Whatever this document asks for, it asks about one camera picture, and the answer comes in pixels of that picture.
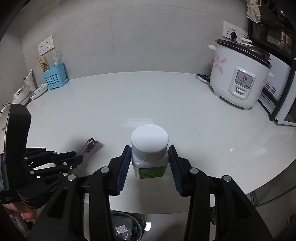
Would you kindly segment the person left hand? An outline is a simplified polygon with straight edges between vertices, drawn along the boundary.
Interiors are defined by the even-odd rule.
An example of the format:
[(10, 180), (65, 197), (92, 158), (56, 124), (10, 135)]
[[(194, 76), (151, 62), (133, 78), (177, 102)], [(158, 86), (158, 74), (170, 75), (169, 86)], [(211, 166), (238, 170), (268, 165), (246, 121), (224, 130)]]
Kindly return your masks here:
[(9, 217), (11, 218), (15, 218), (14, 212), (18, 212), (21, 214), (21, 217), (27, 222), (34, 222), (37, 220), (37, 217), (38, 217), (37, 210), (27, 207), (21, 201), (9, 203), (9, 204), (3, 204), (3, 207), (6, 210)]

